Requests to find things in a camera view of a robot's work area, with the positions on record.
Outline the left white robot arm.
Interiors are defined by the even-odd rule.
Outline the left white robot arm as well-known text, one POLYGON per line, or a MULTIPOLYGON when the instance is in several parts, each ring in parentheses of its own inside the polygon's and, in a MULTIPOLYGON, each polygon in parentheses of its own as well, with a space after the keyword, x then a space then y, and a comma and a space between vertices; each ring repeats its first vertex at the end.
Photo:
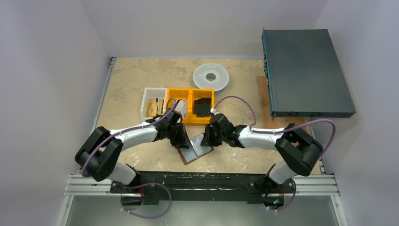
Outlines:
POLYGON ((168 139, 175 148, 191 148, 182 116, 175 110, 169 110, 163 116, 155 116, 140 125, 107 130, 96 128, 75 155, 75 161, 82 167, 82 175, 95 181, 110 179, 122 184, 128 192, 140 188, 140 174, 128 164, 121 164, 118 158, 121 152, 143 143, 168 139))

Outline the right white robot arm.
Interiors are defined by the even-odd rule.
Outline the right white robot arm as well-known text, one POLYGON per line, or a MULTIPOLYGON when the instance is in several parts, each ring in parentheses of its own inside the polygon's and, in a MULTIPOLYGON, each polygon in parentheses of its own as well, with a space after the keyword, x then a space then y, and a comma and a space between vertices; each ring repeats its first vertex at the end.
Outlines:
POLYGON ((222 113, 214 114, 205 127, 202 146, 258 147, 276 150, 282 161, 273 166, 264 179, 265 188, 277 191, 294 176, 309 176, 323 153, 323 146, 298 125, 255 130, 247 125, 233 125, 222 113))

